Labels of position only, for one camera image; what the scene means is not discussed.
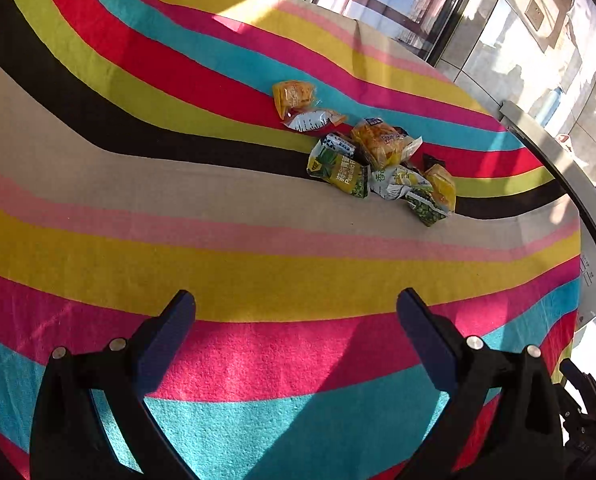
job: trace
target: beige stripe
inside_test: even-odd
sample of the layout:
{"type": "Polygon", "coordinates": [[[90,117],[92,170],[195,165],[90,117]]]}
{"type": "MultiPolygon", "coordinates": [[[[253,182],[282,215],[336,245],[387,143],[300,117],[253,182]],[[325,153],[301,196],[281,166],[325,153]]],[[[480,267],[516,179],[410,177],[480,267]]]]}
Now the beige stripe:
{"type": "Polygon", "coordinates": [[[105,152],[0,69],[0,173],[36,196],[148,214],[510,249],[577,216],[568,197],[517,218],[458,215],[424,227],[403,203],[297,178],[105,152]]]}

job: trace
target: black stripe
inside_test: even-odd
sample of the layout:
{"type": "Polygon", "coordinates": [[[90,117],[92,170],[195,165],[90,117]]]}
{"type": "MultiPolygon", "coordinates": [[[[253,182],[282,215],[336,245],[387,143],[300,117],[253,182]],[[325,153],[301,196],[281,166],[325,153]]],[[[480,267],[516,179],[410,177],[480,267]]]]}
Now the black stripe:
{"type": "MultiPolygon", "coordinates": [[[[13,0],[0,3],[0,67],[43,107],[103,150],[308,178],[305,153],[182,134],[128,114],[69,72],[37,37],[13,0]]],[[[476,219],[513,217],[563,194],[552,181],[512,196],[459,197],[456,212],[476,219]]]]}

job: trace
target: yellow snack package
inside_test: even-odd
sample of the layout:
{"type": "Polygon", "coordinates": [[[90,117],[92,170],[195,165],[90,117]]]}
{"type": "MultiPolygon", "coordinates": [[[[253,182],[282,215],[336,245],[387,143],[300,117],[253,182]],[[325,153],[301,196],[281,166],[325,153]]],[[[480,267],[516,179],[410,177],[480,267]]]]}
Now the yellow snack package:
{"type": "Polygon", "coordinates": [[[271,90],[275,109],[283,121],[289,118],[292,109],[307,108],[316,101],[316,87],[304,81],[282,81],[273,85],[271,90]]]}
{"type": "Polygon", "coordinates": [[[407,136],[380,118],[363,119],[351,130],[351,138],[361,145],[374,170],[397,166],[408,144],[407,136]]]}
{"type": "Polygon", "coordinates": [[[433,199],[444,205],[449,211],[456,210],[456,185],[451,174],[439,164],[434,164],[427,172],[425,178],[433,186],[433,199]]]}

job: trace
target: table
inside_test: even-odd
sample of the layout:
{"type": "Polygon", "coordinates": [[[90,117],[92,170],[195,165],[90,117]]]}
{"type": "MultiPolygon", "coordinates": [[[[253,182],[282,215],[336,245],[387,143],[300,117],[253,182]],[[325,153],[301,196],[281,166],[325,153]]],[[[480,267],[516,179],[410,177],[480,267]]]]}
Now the table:
{"type": "Polygon", "coordinates": [[[147,404],[201,478],[393,478],[447,401],[398,292],[555,370],[579,251],[577,210],[520,141],[362,23],[297,0],[0,4],[0,446],[22,471],[52,348],[129,336],[186,288],[198,321],[147,404]],[[284,128],[270,96],[291,78],[347,130],[422,136],[456,214],[426,228],[308,179],[321,134],[284,128]]]}

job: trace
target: green snack bag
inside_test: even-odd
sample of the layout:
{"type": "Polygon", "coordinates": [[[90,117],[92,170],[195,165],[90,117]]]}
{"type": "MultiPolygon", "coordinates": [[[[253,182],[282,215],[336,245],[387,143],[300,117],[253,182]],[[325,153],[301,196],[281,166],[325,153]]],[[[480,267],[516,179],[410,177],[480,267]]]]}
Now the green snack bag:
{"type": "Polygon", "coordinates": [[[421,222],[427,227],[432,226],[438,220],[447,218],[448,213],[436,204],[431,193],[424,189],[412,189],[405,194],[405,200],[421,222]]]}
{"type": "Polygon", "coordinates": [[[320,141],[309,154],[307,174],[359,198],[369,194],[369,168],[323,146],[320,141]]]}

